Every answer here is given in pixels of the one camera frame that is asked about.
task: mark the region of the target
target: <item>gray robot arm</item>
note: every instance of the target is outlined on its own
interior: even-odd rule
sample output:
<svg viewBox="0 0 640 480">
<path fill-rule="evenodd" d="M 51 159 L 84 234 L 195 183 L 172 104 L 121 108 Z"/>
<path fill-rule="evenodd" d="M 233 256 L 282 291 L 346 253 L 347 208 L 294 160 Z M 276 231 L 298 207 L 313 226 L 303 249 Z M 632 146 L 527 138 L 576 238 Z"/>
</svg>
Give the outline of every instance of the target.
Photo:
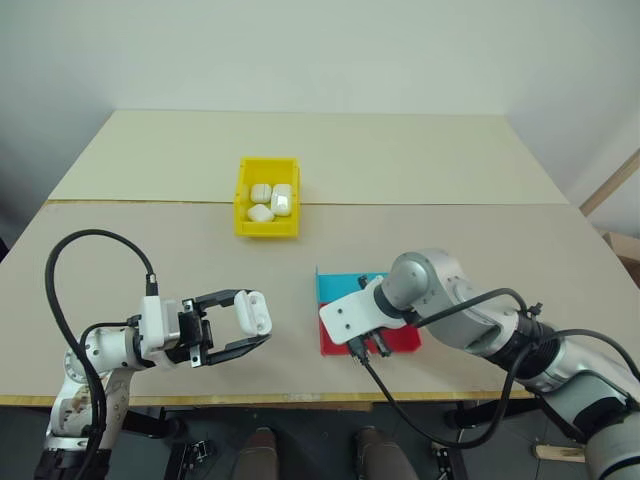
<svg viewBox="0 0 640 480">
<path fill-rule="evenodd" d="M 505 370 L 526 345 L 554 335 L 527 314 L 526 305 L 515 308 L 505 296 L 455 311 L 485 293 L 454 258 L 431 249 L 402 254 L 386 278 L 326 305 L 320 315 L 335 343 L 380 328 L 426 326 L 444 344 Z M 567 436 L 587 445 L 593 478 L 640 478 L 640 382 L 628 368 L 573 337 L 558 336 L 527 355 L 517 381 L 542 399 Z"/>
</svg>

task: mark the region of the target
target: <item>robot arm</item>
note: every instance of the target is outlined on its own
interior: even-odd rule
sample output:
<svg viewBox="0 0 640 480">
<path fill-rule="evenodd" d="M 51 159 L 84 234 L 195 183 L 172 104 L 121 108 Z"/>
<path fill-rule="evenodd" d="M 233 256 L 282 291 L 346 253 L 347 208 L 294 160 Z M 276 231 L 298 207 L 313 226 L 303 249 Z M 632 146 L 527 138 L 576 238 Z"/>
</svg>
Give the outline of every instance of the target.
<svg viewBox="0 0 640 480">
<path fill-rule="evenodd" d="M 243 331 L 249 338 L 209 353 L 213 337 L 206 310 L 215 305 L 234 305 Z M 96 459 L 87 472 L 91 479 L 104 478 L 111 449 L 129 407 L 129 386 L 137 371 L 159 365 L 174 368 L 190 362 L 194 368 L 238 358 L 270 338 L 271 319 L 264 296 L 245 290 L 222 290 L 182 301 L 182 312 L 173 300 L 157 295 L 142 298 L 140 314 L 118 329 L 96 328 L 84 342 L 87 355 L 105 390 L 106 430 Z M 84 368 L 68 350 L 64 356 L 65 379 L 53 408 L 45 448 L 36 479 L 75 478 L 85 459 L 87 428 L 91 424 L 91 397 Z"/>
<path fill-rule="evenodd" d="M 381 328 L 426 326 L 446 345 L 505 370 L 525 346 L 554 334 L 527 315 L 526 305 L 517 310 L 505 297 L 456 311 L 483 294 L 446 252 L 409 252 L 395 260 L 388 277 L 324 306 L 320 316 L 334 343 Z M 640 478 L 640 382 L 627 368 L 559 336 L 533 349 L 517 373 L 563 432 L 587 444 L 593 478 Z"/>
</svg>

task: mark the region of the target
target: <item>yellow plastic container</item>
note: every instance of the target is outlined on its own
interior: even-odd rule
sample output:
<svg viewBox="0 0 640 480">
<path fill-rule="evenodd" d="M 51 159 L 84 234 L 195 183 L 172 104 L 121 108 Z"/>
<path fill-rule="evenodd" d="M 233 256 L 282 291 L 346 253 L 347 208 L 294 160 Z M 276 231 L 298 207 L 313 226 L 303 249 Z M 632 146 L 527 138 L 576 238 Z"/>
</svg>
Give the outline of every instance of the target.
<svg viewBox="0 0 640 480">
<path fill-rule="evenodd" d="M 247 210 L 251 201 L 251 186 L 268 183 L 288 183 L 293 190 L 293 208 L 288 217 L 275 217 L 272 222 L 252 222 Z M 238 186 L 233 198 L 233 223 L 236 235 L 244 237 L 297 237 L 300 210 L 300 170 L 295 158 L 243 158 L 238 174 Z"/>
</svg>

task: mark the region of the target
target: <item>wooden board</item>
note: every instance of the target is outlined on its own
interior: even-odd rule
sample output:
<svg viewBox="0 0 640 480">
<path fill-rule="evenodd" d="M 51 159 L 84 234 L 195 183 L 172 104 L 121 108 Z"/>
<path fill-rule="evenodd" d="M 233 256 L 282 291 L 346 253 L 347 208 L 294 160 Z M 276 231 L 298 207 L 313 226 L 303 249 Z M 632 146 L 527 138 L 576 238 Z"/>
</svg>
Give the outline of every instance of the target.
<svg viewBox="0 0 640 480">
<path fill-rule="evenodd" d="M 0 395 L 12 396 L 3 402 L 50 398 L 60 388 L 65 345 L 46 304 L 44 264 L 59 239 L 87 227 L 136 242 L 167 298 L 253 288 L 265 293 L 273 317 L 273 338 L 242 359 L 136 374 L 136 405 L 380 400 L 356 362 L 320 355 L 314 271 L 385 271 L 403 251 L 426 247 L 449 250 L 479 286 L 509 286 L 529 303 L 542 301 L 545 321 L 600 330 L 640 356 L 638 290 L 570 206 L 305 205 L 298 239 L 265 241 L 232 234 L 230 205 L 52 204 L 0 264 Z M 57 285 L 74 331 L 137 313 L 143 273 L 108 239 L 82 239 L 65 250 Z M 212 309 L 210 318 L 217 347 L 242 336 L 231 309 Z M 495 398 L 504 372 L 422 336 L 416 354 L 373 360 L 399 398 Z"/>
<path fill-rule="evenodd" d="M 502 116 L 176 111 L 116 111 L 51 199 L 231 202 L 246 156 L 296 157 L 303 203 L 566 203 Z"/>
</svg>

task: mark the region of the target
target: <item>person's foot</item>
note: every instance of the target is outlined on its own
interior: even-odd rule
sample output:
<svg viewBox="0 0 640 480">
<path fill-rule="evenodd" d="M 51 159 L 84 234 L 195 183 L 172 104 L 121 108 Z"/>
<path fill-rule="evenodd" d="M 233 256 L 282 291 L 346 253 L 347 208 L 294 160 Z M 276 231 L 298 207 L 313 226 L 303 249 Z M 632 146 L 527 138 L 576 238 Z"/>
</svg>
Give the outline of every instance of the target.
<svg viewBox="0 0 640 480">
<path fill-rule="evenodd" d="M 356 434 L 356 469 L 360 480 L 418 480 L 400 447 L 375 427 Z"/>
<path fill-rule="evenodd" d="M 258 428 L 244 444 L 233 469 L 233 480 L 277 480 L 276 437 L 268 427 Z"/>
</svg>

